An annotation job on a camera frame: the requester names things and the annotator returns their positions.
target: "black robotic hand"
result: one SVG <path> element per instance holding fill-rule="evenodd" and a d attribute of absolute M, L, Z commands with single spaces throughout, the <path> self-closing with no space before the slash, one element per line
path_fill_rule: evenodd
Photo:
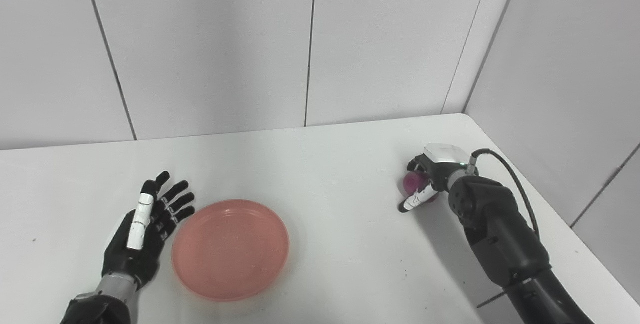
<path fill-rule="evenodd" d="M 189 187 L 189 183 L 186 180 L 177 183 L 162 197 L 158 198 L 160 188 L 167 180 L 169 180 L 169 172 L 163 171 L 155 180 L 147 180 L 144 183 L 147 189 L 151 189 L 154 201 L 151 218 L 144 234 L 142 249 L 134 250 L 126 246 L 135 214 L 135 210 L 131 210 L 125 216 L 114 238 L 104 252 L 103 276 L 110 273 L 128 274 L 136 279 L 138 290 L 154 278 L 160 268 L 158 260 L 165 247 L 165 240 L 174 232 L 176 226 L 182 220 L 195 212 L 193 206 L 185 207 L 195 199 L 192 192 L 182 195 L 174 203 L 171 203 L 178 194 Z"/>
<path fill-rule="evenodd" d="M 191 192 L 171 203 L 189 187 L 185 180 L 158 198 L 160 188 L 167 180 L 169 173 L 163 171 L 155 180 L 147 180 L 142 188 L 144 194 L 153 197 L 148 223 L 136 223 L 138 227 L 146 224 L 142 248 L 130 249 L 127 246 L 136 213 L 131 210 L 104 252 L 103 274 L 98 288 L 73 299 L 62 318 L 62 324 L 131 324 L 128 307 L 130 299 L 158 272 L 165 240 L 174 232 L 178 223 L 195 212 L 193 206 L 185 207 L 195 198 Z"/>

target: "pink plate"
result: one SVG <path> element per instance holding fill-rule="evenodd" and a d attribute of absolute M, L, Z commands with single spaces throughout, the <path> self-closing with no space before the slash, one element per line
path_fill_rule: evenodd
<path fill-rule="evenodd" d="M 289 253 L 282 220 L 254 201 L 220 201 L 179 230 L 173 270 L 190 291 L 213 301 L 245 299 L 265 290 Z"/>

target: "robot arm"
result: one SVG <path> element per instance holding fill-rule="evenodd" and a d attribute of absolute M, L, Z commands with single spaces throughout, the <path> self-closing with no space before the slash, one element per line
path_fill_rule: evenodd
<path fill-rule="evenodd" d="M 102 280 L 94 292 L 78 295 L 69 303 L 62 324 L 131 324 L 128 305 L 135 293 L 151 281 L 160 268 L 165 240 L 178 223 L 195 212 L 194 194 L 188 192 L 169 204 L 189 187 L 185 180 L 157 194 L 169 179 L 164 171 L 142 187 L 137 210 L 131 210 L 120 224 L 104 252 Z M 149 206 L 147 196 L 152 197 Z"/>
<path fill-rule="evenodd" d="M 535 231 L 528 226 L 511 190 L 478 176 L 475 168 L 478 151 L 475 157 L 471 156 L 470 164 L 465 164 L 459 158 L 454 160 L 454 155 L 442 160 L 434 154 L 438 150 L 427 148 L 425 154 L 418 155 L 407 167 L 409 171 L 423 171 L 429 177 L 416 194 L 424 192 L 425 187 L 448 192 L 449 206 L 464 227 L 473 253 L 489 279 L 503 288 L 522 320 L 526 324 L 593 324 L 553 274 L 537 226 Z M 408 207 L 416 205 L 407 205 L 405 200 L 398 209 L 406 212 Z"/>

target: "white wall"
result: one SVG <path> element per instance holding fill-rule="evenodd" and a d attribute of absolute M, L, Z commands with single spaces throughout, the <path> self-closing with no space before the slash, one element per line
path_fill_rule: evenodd
<path fill-rule="evenodd" d="M 150 139 L 460 111 L 503 2 L 96 0 L 96 7 L 132 126 Z M 0 34 L 10 43 L 0 46 L 10 82 L 0 98 L 0 148 L 131 139 L 91 1 L 2 5 L 11 14 Z"/>
<path fill-rule="evenodd" d="M 91 0 L 0 0 L 0 149 L 132 138 Z"/>
<path fill-rule="evenodd" d="M 304 125 L 313 0 L 96 0 L 138 137 Z"/>
<path fill-rule="evenodd" d="M 478 2 L 315 0 L 307 123 L 439 114 Z"/>
<path fill-rule="evenodd" d="M 575 232 L 640 302 L 640 155 L 636 152 L 585 215 Z"/>
<path fill-rule="evenodd" d="M 640 142 L 638 8 L 511 0 L 467 108 L 567 223 Z"/>

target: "white table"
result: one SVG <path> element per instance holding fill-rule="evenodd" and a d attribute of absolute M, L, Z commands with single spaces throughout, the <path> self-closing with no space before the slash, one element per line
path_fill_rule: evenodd
<path fill-rule="evenodd" d="M 69 299 L 93 290 L 114 227 L 143 181 L 167 169 L 169 183 L 189 180 L 196 208 L 230 198 L 272 208 L 288 228 L 290 257 L 265 292 L 211 303 L 174 277 L 170 240 L 139 297 L 140 324 L 514 322 L 505 298 L 475 309 L 499 289 L 444 196 L 407 214 L 396 209 L 405 165 L 429 142 L 496 148 L 470 117 L 452 114 L 0 151 L 2 321 L 58 322 Z M 516 192 L 498 161 L 478 163 Z M 576 302 L 595 322 L 640 322 L 636 302 L 521 179 Z"/>

